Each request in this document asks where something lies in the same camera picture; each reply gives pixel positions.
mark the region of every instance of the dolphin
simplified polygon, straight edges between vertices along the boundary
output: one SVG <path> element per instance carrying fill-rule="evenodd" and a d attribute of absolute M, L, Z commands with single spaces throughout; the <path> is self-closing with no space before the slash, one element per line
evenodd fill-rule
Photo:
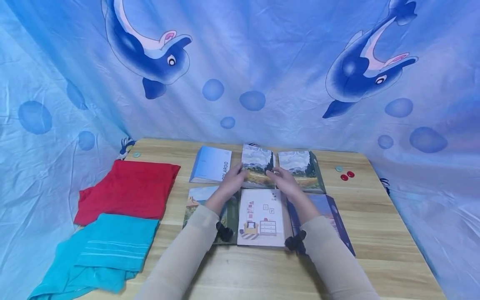
<path fill-rule="evenodd" d="M 399 26 L 410 23 L 417 17 L 416 2 L 390 0 L 388 15 L 371 30 L 357 32 L 334 61 L 327 73 L 325 86 L 335 99 L 323 118 L 346 113 L 360 99 L 371 97 L 391 87 L 402 75 L 404 67 L 415 63 L 418 58 L 402 53 L 383 62 L 374 55 L 378 39 L 393 22 Z"/>
<path fill-rule="evenodd" d="M 155 99 L 166 91 L 190 66 L 183 49 L 192 42 L 188 35 L 166 31 L 159 40 L 139 34 L 125 14 L 123 0 L 102 0 L 107 40 L 118 60 L 143 77 L 145 97 Z"/>

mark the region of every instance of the book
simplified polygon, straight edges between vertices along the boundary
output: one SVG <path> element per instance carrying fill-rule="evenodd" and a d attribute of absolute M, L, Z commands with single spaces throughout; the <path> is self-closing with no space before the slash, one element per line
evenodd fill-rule
<path fill-rule="evenodd" d="M 202 146 L 193 165 L 190 182 L 220 183 L 230 170 L 232 152 L 229 150 Z"/>
<path fill-rule="evenodd" d="M 248 171 L 243 188 L 274 189 L 276 188 L 266 175 L 267 170 L 276 166 L 276 157 L 271 150 L 258 146 L 243 145 L 241 161 Z M 305 192 L 325 194 L 325 185 L 318 167 L 317 157 L 312 151 L 285 151 L 278 153 L 281 168 L 289 171 Z"/>
<path fill-rule="evenodd" d="M 336 207 L 335 200 L 329 195 L 325 194 L 307 193 L 307 196 L 318 209 L 318 211 L 330 221 L 330 224 L 333 226 L 333 228 L 335 228 L 335 231 L 340 237 L 340 239 L 350 250 L 350 252 L 352 252 L 353 256 L 355 256 L 355 251 L 353 250 L 352 243 L 350 242 L 350 238 L 348 237 L 347 230 L 343 225 L 342 217 L 340 216 L 340 213 Z M 300 232 L 300 220 L 293 204 L 288 201 L 287 205 L 288 212 L 290 214 L 293 235 L 295 236 Z M 303 244 L 301 244 L 300 247 L 297 249 L 297 253 L 301 255 L 306 254 Z"/>
<path fill-rule="evenodd" d="M 317 157 L 312 151 L 279 152 L 278 164 L 293 175 L 305 192 L 326 194 Z"/>
<path fill-rule="evenodd" d="M 280 190 L 242 190 L 238 245 L 285 247 L 293 234 L 287 199 Z"/>
<path fill-rule="evenodd" d="M 195 212 L 199 205 L 204 205 L 210 196 L 218 189 L 218 186 L 207 186 L 201 188 L 192 188 L 188 192 L 187 208 L 185 210 L 185 218 L 183 219 L 183 227 L 185 227 L 190 216 Z M 237 232 L 239 223 L 239 193 L 234 194 L 223 206 L 220 213 L 220 222 L 225 227 L 229 227 L 233 231 L 230 241 L 222 241 L 219 236 L 215 238 L 214 245 L 230 245 L 237 244 Z"/>
<path fill-rule="evenodd" d="M 307 195 L 320 213 L 330 220 L 341 240 L 355 255 L 334 199 L 325 194 Z M 277 189 L 242 190 L 238 221 L 238 245 L 287 249 L 285 240 L 300 232 L 295 207 Z M 297 253 L 305 255 L 303 245 L 297 249 Z"/>
<path fill-rule="evenodd" d="M 266 171 L 276 166 L 273 152 L 257 146 L 244 144 L 241 152 L 241 162 L 247 177 L 242 185 L 247 189 L 274 189 L 275 183 L 267 177 Z"/>

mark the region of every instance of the red cloth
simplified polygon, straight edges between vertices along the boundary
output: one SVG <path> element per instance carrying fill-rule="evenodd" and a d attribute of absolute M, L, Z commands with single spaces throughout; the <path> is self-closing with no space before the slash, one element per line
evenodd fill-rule
<path fill-rule="evenodd" d="M 101 213 L 161 219 L 180 166 L 116 160 L 97 185 L 80 191 L 74 223 L 94 222 Z"/>

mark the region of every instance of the blue cloth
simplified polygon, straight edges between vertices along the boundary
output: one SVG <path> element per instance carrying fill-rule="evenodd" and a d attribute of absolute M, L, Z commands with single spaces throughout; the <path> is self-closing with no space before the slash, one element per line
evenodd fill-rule
<path fill-rule="evenodd" d="M 98 288 L 120 292 L 142 270 L 158 222 L 101 214 L 58 245 L 52 266 L 29 299 L 74 299 Z"/>

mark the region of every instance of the beige sleeve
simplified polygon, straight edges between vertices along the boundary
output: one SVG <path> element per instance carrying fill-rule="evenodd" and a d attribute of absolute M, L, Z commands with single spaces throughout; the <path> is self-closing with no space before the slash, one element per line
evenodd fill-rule
<path fill-rule="evenodd" d="M 305 250 L 333 300 L 380 299 L 360 264 L 324 216 L 300 227 Z"/>
<path fill-rule="evenodd" d="M 181 300 L 205 253 L 212 246 L 219 217 L 200 205 L 156 263 L 135 300 Z"/>

